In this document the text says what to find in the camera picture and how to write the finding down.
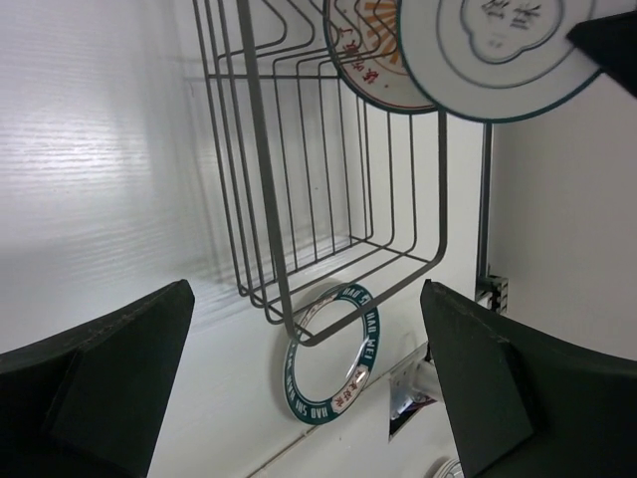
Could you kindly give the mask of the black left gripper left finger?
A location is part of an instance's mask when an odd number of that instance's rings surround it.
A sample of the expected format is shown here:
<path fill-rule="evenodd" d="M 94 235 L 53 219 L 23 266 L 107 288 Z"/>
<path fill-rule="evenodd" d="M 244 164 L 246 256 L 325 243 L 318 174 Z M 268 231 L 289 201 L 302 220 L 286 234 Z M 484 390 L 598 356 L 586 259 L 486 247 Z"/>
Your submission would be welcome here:
<path fill-rule="evenodd" d="M 179 280 L 2 354 L 2 476 L 147 476 L 194 305 Z"/>

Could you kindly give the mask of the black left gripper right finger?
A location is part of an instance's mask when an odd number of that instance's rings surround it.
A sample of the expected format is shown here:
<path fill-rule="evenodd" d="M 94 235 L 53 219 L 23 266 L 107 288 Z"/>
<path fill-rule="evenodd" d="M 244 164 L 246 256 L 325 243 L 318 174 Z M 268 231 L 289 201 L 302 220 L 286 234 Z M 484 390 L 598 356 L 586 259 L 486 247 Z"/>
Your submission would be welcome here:
<path fill-rule="evenodd" d="M 636 363 L 425 282 L 420 304 L 468 477 L 633 477 Z"/>

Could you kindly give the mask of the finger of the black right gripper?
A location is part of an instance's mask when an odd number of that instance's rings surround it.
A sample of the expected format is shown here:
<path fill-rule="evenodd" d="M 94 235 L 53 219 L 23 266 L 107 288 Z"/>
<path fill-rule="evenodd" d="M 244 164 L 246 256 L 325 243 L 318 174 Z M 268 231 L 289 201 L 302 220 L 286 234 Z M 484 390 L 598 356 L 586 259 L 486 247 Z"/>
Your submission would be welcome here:
<path fill-rule="evenodd" d="M 637 94 L 636 13 L 626 12 L 576 24 L 568 41 L 631 96 Z"/>

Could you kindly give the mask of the white plate with flower emblem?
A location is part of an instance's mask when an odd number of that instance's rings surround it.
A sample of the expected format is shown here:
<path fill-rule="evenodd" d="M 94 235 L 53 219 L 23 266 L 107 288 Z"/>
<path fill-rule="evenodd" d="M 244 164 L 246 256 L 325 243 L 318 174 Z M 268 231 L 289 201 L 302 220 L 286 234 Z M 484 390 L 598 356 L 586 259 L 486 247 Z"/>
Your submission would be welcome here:
<path fill-rule="evenodd" d="M 588 87 L 598 70 L 568 42 L 605 1 L 403 1 L 399 47 L 417 88 L 466 120 L 542 115 Z"/>

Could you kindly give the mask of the white plate with teal rim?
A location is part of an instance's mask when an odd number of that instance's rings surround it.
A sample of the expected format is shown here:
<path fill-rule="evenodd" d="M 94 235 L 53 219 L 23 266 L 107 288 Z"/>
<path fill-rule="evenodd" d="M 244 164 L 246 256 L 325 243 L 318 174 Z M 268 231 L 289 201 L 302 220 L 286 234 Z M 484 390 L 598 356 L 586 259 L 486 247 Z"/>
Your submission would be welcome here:
<path fill-rule="evenodd" d="M 327 282 L 308 292 L 295 315 L 297 336 L 306 340 L 364 307 L 373 299 L 359 284 Z M 294 417 L 311 426 L 338 419 L 356 401 L 370 379 L 380 341 L 376 308 L 314 347 L 290 341 L 283 381 L 286 403 Z"/>

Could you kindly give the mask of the white plate with orange sunburst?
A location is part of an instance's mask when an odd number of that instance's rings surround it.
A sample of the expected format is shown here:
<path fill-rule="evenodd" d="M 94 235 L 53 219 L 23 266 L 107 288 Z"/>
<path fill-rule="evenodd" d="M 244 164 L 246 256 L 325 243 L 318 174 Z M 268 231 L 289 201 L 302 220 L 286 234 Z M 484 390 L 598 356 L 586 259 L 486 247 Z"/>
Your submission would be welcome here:
<path fill-rule="evenodd" d="M 392 0 L 325 1 L 325 44 L 338 75 L 358 97 L 389 113 L 428 114 L 435 107 L 409 77 L 398 47 L 397 14 Z"/>

